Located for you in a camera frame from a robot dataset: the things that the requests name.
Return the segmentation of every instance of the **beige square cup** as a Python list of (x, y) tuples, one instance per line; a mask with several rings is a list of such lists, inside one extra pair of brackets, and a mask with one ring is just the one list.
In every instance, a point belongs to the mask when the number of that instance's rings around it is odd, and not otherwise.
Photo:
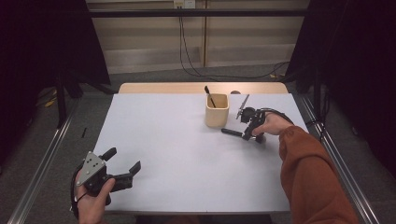
[[(216, 108), (213, 106), (210, 100), (212, 96), (215, 102)], [(212, 93), (206, 96), (206, 112), (205, 112), (205, 124), (208, 127), (224, 127), (227, 123), (228, 111), (230, 108), (228, 95)]]

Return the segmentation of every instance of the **person's left hand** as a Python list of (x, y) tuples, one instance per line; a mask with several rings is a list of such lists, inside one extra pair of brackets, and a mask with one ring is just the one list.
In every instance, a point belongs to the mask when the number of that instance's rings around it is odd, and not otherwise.
[(106, 223), (103, 214), (105, 213), (106, 197), (113, 189), (116, 180), (110, 178), (102, 186), (101, 191), (97, 197), (92, 197), (89, 194), (85, 194), (87, 189), (82, 185), (76, 187), (76, 198), (84, 196), (78, 201), (78, 223), (85, 224), (99, 224)]

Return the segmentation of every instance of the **white tabletop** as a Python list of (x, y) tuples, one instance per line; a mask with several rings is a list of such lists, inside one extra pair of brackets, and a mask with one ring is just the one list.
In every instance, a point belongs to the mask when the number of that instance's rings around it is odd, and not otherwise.
[[(246, 95), (230, 95), (226, 128), (248, 126), (235, 116)], [(305, 128), (291, 94), (250, 94), (246, 106), (284, 112)], [(280, 185), (277, 136), (266, 142), (205, 126), (205, 94), (116, 94), (94, 153), (111, 147), (112, 175), (142, 169), (134, 186), (111, 193), (107, 211), (138, 214), (251, 214), (289, 211)]]

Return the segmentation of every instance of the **beige wall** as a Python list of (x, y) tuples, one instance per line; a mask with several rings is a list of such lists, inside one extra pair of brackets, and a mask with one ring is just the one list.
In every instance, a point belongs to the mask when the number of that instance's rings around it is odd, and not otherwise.
[[(173, 1), (87, 0), (89, 9), (158, 9), (173, 8)], [(309, 0), (196, 0), (199, 8), (306, 8)], [(117, 52), (136, 56), (142, 50), (173, 51), (177, 65), (179, 49), (178, 18), (92, 19), (105, 52), (107, 65)], [(276, 63), (290, 59), (303, 18), (183, 18), (186, 42), (196, 66)], [(238, 52), (245, 52), (238, 58)]]

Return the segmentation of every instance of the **orange sleeve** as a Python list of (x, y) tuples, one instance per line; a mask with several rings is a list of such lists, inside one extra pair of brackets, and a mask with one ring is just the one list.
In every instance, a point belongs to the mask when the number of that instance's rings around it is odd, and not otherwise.
[(293, 223), (359, 223), (328, 153), (297, 126), (280, 136), (281, 183)]

